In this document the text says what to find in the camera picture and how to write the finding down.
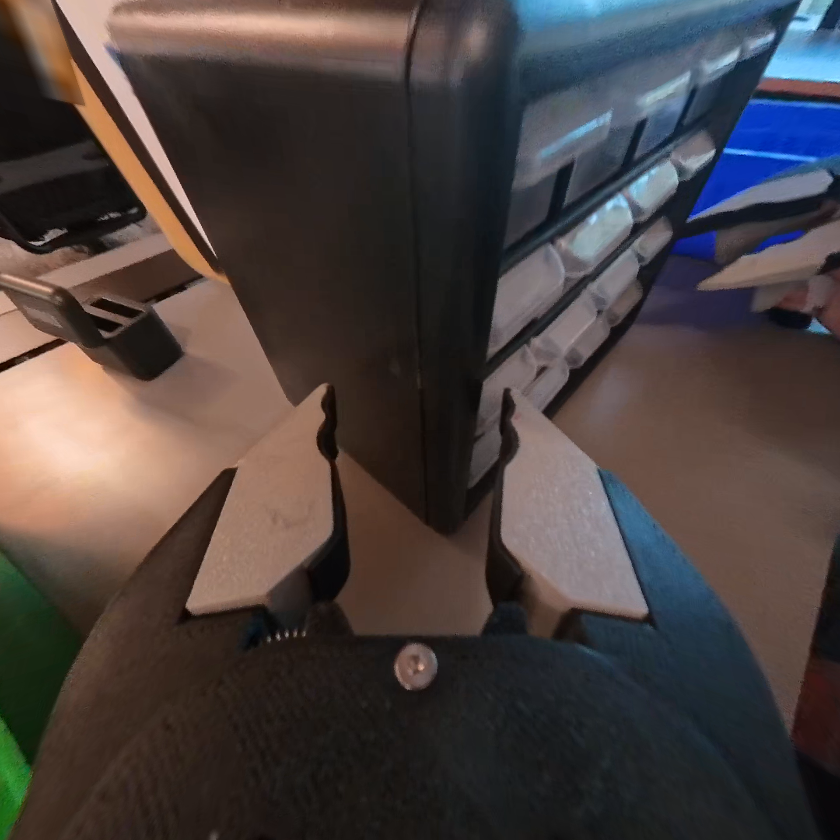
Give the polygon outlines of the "black metal stands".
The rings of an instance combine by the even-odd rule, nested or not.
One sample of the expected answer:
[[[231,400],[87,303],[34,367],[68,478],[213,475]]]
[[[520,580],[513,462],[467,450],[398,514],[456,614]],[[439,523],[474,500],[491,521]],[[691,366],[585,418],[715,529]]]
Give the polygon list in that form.
[[[1,2],[2,238],[31,254],[147,216],[82,116],[81,81],[54,2]]]

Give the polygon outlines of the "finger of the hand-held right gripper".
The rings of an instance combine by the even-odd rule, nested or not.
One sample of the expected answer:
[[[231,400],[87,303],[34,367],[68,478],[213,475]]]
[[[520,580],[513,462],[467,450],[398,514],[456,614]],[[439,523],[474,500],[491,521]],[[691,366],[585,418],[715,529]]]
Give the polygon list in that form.
[[[700,282],[700,292],[747,291],[753,313],[838,313],[839,223],[744,255]]]
[[[795,167],[695,213],[682,227],[682,236],[818,214],[838,203],[838,183],[837,165]]]

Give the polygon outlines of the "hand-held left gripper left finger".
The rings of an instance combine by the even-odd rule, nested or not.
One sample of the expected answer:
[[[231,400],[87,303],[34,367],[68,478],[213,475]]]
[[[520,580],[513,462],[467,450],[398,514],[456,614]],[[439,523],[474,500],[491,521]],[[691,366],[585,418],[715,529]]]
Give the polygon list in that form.
[[[186,610],[306,615],[350,576],[338,412],[319,385],[240,459]]]

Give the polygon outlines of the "rows of clear drawers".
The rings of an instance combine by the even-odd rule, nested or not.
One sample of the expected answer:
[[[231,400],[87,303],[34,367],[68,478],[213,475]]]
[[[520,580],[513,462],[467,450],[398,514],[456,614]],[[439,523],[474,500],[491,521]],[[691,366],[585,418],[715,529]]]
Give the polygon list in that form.
[[[502,393],[543,410],[644,296],[643,273],[688,213],[678,203],[711,170],[733,77],[770,53],[769,17],[649,51],[529,104],[479,367],[466,491],[499,453]]]

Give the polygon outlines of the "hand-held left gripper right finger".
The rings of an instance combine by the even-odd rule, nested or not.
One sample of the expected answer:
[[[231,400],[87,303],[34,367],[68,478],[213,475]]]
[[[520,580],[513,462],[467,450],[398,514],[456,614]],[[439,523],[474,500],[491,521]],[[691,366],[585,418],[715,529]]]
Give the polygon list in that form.
[[[560,635],[580,615],[646,622],[594,460],[514,390],[502,398],[500,438],[486,554],[493,606],[519,606],[530,635]]]

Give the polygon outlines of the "black drawer cabinet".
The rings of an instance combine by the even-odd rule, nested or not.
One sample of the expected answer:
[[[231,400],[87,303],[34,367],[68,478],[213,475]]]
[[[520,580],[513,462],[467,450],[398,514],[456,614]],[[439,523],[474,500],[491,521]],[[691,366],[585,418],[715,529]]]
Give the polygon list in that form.
[[[287,399],[330,383],[341,448],[447,533],[496,472],[466,491],[524,109],[768,17],[775,47],[731,79],[746,108],[795,9],[122,2],[108,33]],[[712,167],[743,111],[718,112]],[[676,205],[688,215],[674,239],[710,173]],[[643,273],[642,300],[547,406],[636,320],[673,241]]]

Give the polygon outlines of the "green object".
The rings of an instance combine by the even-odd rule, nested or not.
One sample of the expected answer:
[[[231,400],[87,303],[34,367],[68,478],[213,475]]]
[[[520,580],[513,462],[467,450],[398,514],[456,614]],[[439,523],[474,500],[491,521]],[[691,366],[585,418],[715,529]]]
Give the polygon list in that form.
[[[81,637],[1,556],[1,835],[23,806],[30,774]]]

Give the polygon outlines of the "black plastic clamp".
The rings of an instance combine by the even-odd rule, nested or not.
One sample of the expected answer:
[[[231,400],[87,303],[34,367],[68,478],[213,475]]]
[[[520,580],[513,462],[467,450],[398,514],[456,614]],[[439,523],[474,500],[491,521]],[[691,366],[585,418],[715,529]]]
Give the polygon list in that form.
[[[172,331],[147,304],[110,295],[80,301],[56,284],[6,274],[1,288],[33,328],[75,344],[104,369],[150,382],[184,356]]]

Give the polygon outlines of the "blue plastic bin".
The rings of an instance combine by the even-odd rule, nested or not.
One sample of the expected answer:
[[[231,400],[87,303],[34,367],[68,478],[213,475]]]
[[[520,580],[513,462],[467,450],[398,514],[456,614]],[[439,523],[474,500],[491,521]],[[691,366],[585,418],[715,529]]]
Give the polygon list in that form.
[[[753,99],[719,160],[711,168],[691,215],[777,176],[818,167],[838,177],[839,107],[836,103]]]

